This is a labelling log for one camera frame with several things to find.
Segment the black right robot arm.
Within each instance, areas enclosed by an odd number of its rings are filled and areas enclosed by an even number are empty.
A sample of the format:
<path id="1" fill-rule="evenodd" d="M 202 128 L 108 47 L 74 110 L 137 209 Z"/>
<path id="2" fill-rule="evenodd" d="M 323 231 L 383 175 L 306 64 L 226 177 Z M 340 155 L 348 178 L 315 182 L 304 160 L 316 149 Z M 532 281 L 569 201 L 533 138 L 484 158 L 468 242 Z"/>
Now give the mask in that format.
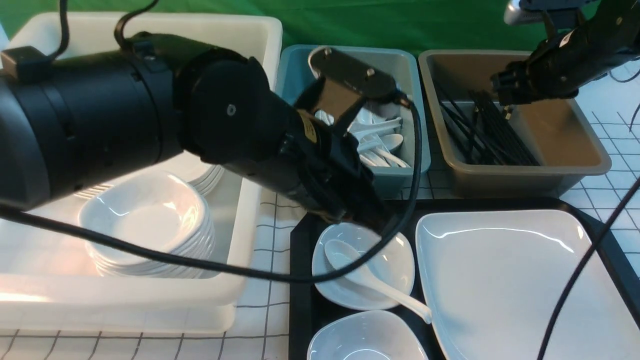
<path id="1" fill-rule="evenodd" d="M 637 0 L 602 0 L 585 18 L 585 0 L 512 0 L 509 25 L 544 23 L 546 39 L 530 56 L 491 76 L 502 105 L 570 100 L 579 89 L 639 55 Z"/>

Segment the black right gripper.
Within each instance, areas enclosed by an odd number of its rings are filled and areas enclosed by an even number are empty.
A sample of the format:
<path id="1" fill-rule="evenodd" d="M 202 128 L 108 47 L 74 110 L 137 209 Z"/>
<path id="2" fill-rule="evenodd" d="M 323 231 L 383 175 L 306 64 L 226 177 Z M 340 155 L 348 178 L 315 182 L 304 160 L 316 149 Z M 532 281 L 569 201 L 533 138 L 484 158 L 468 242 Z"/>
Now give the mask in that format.
<path id="1" fill-rule="evenodd" d="M 575 71 L 580 62 L 579 55 L 540 55 L 513 61 L 491 76 L 491 88 L 502 105 L 569 100 L 578 95 Z"/>

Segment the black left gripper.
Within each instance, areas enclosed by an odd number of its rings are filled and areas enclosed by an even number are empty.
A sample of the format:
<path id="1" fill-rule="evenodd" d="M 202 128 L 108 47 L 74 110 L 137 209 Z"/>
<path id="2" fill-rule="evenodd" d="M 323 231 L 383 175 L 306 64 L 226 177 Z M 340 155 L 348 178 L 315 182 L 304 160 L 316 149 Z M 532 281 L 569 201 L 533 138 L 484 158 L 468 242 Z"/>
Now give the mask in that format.
<path id="1" fill-rule="evenodd" d="M 394 226 L 396 212 L 375 190 L 373 172 L 356 145 L 353 136 L 336 136 L 308 112 L 294 110 L 279 150 L 293 185 L 281 193 L 327 223 L 383 233 Z"/>

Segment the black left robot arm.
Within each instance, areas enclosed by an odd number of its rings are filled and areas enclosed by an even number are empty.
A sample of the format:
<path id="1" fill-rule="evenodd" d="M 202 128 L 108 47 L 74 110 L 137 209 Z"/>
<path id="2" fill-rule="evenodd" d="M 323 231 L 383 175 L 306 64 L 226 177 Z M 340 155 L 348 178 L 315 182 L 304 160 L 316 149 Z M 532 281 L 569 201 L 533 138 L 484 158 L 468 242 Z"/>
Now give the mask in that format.
<path id="1" fill-rule="evenodd" d="M 390 75 L 328 48 L 289 104 L 260 62 L 173 34 L 140 32 L 128 50 L 51 59 L 1 53 L 1 204 L 29 211 L 192 153 L 329 223 L 381 233 L 393 211 L 347 129 Z"/>

